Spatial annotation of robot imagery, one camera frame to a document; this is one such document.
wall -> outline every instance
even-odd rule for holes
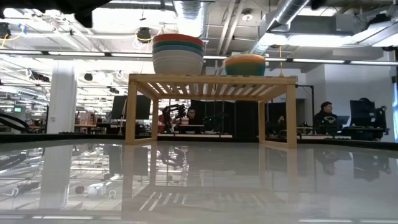
[[[387,61],[387,56],[379,60]],[[322,65],[306,75],[308,85],[315,86],[315,112],[324,101],[333,103],[333,113],[350,115],[350,100],[369,98],[375,106],[387,106],[386,121],[390,135],[382,141],[394,142],[393,92],[389,67],[363,65]]]
[[[320,65],[305,75],[307,85],[313,85],[314,90],[314,113],[319,112],[320,105],[326,101],[325,66]],[[305,119],[312,125],[312,102],[305,100]]]

colorful bowl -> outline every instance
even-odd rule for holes
[[[227,61],[227,60],[230,60],[230,59],[233,59],[233,58],[241,58],[241,57],[256,57],[256,58],[259,58],[259,59],[264,59],[263,56],[256,55],[256,54],[238,54],[238,55],[232,55],[232,56],[228,57],[225,60]]]
[[[260,63],[264,64],[266,61],[264,59],[253,58],[253,57],[242,57],[242,58],[233,58],[228,61],[224,61],[224,66],[233,65],[236,63]]]
[[[152,56],[155,73],[201,74],[203,56],[187,50],[163,50]]]
[[[163,50],[152,54],[152,61],[156,62],[157,60],[170,59],[171,57],[174,60],[182,60],[187,58],[203,63],[203,57],[201,55],[186,50]]]
[[[192,43],[195,43],[195,44],[198,44],[198,45],[204,47],[203,41],[201,41],[199,38],[191,37],[189,35],[183,35],[183,34],[160,34],[152,39],[154,44],[163,42],[163,41],[174,41],[174,40],[192,42]]]
[[[195,43],[187,41],[179,41],[179,40],[158,42],[154,44],[152,48],[154,49],[156,47],[165,46],[165,45],[181,45],[181,46],[193,47],[203,52],[203,47],[201,45],[197,45]]]
[[[266,65],[260,63],[237,63],[225,66],[227,75],[254,75],[264,76]]]
[[[156,47],[156,48],[152,49],[152,53],[156,54],[157,52],[161,52],[163,50],[185,50],[185,51],[196,53],[203,57],[203,52],[201,50],[198,50],[193,47],[182,46],[182,45],[165,45],[165,46]]]

wooden table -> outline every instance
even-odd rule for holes
[[[296,148],[295,84],[295,77],[130,74],[126,144],[141,144],[157,140],[159,99],[244,100],[259,103],[260,143],[267,146]],[[154,102],[152,136],[149,139],[135,139],[137,91]],[[266,141],[265,103],[284,93],[286,93],[287,142]]]

person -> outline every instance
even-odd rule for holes
[[[327,127],[335,124],[337,115],[333,114],[333,107],[329,101],[321,104],[321,110],[315,115],[315,127],[320,134],[326,134]]]
[[[196,111],[193,107],[189,107],[188,108],[188,112],[187,112],[187,118],[188,118],[188,125],[202,125],[203,121],[196,116]],[[181,119],[173,119],[173,123],[175,124],[175,128],[178,129],[178,127],[181,124]],[[194,128],[195,129],[195,133],[200,133],[200,128]]]

white column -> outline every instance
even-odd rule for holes
[[[75,124],[78,74],[74,61],[56,61],[52,70],[47,133],[72,132]]]
[[[47,133],[72,132],[78,74],[74,61],[56,61],[51,80]],[[61,209],[68,202],[72,145],[45,148],[40,190],[41,209]]]

